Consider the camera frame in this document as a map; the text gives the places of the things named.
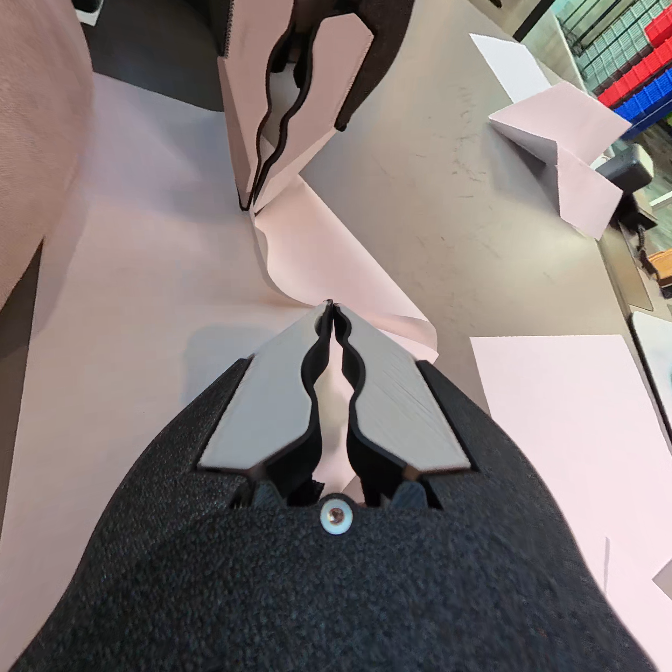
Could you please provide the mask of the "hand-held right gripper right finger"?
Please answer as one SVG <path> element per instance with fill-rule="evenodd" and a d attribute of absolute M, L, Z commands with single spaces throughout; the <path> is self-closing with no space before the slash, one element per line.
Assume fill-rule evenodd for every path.
<path fill-rule="evenodd" d="M 366 505 L 392 500 L 406 482 L 427 490 L 430 476 L 471 471 L 472 462 L 411 352 L 352 309 L 334 307 L 352 387 L 346 439 Z"/>

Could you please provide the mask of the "stack of red bins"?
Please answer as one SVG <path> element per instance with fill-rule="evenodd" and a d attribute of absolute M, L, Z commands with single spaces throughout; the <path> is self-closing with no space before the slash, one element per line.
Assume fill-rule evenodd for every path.
<path fill-rule="evenodd" d="M 671 6 L 644 27 L 644 35 L 651 49 L 597 97 L 603 105 L 616 108 L 671 67 Z"/>

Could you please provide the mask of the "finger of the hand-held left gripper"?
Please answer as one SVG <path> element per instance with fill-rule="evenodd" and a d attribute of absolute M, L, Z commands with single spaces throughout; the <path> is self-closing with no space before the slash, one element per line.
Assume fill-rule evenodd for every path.
<path fill-rule="evenodd" d="M 280 120 L 278 145 L 259 174 L 254 213 L 278 196 L 336 133 L 337 117 L 373 39 L 354 12 L 329 15 L 315 29 L 304 83 Z"/>
<path fill-rule="evenodd" d="M 290 35 L 294 1 L 217 1 L 216 46 L 229 153 L 241 210 L 248 210 L 271 112 L 274 58 Z"/>

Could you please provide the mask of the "stack of blue bins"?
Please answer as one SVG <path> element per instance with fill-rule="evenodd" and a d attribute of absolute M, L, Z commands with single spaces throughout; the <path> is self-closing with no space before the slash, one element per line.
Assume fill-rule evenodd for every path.
<path fill-rule="evenodd" d="M 615 113 L 631 123 L 620 139 L 629 140 L 641 134 L 671 113 L 671 70 L 615 109 Z"/>

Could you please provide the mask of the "stack of grey bins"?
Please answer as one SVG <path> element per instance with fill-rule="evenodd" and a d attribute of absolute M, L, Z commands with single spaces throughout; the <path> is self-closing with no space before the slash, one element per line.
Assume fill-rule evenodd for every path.
<path fill-rule="evenodd" d="M 583 82 L 599 95 L 653 50 L 646 27 L 670 1 L 555 1 L 552 11 Z"/>

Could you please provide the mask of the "black power adapter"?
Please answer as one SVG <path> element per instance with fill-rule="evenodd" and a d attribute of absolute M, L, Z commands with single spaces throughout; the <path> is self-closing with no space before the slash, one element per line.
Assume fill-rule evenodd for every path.
<path fill-rule="evenodd" d="M 658 225 L 657 219 L 636 202 L 624 202 L 618 207 L 618 222 L 632 233 L 650 231 Z"/>

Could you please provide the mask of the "white paper sheet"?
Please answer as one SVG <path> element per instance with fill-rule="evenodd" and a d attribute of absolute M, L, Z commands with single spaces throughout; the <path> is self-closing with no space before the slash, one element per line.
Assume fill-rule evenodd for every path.
<path fill-rule="evenodd" d="M 474 33 L 470 34 L 470 38 L 511 103 L 522 102 L 551 88 L 542 69 L 524 45 Z"/>
<path fill-rule="evenodd" d="M 671 670 L 671 454 L 621 335 L 473 337 L 492 418 L 542 476 L 602 593 Z"/>
<path fill-rule="evenodd" d="M 93 92 L 79 179 L 38 266 L 1 533 L 2 671 L 151 440 L 307 312 L 264 277 L 223 114 L 105 75 Z"/>
<path fill-rule="evenodd" d="M 492 113 L 494 130 L 539 160 L 559 217 L 600 240 L 623 195 L 592 164 L 632 124 L 565 81 Z"/>

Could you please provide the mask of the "person's beige sweatshirt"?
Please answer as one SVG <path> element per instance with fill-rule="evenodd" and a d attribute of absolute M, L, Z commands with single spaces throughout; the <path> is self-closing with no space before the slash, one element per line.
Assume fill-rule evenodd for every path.
<path fill-rule="evenodd" d="M 93 67 L 70 1 L 1 2 L 1 307 L 59 221 L 91 125 Z"/>

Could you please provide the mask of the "folded white paper sheet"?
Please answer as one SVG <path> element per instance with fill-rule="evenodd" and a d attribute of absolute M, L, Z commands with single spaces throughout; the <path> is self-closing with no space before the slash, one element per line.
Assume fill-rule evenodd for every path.
<path fill-rule="evenodd" d="M 494 130 L 539 160 L 559 217 L 600 240 L 623 195 L 592 164 L 632 124 L 565 81 L 492 113 Z"/>

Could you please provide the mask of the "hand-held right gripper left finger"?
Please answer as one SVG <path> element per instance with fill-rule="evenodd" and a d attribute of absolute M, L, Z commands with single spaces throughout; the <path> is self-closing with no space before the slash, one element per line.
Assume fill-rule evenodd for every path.
<path fill-rule="evenodd" d="M 249 357 L 200 470 L 271 481 L 283 498 L 312 481 L 323 447 L 315 383 L 329 362 L 333 308 L 322 302 Z"/>

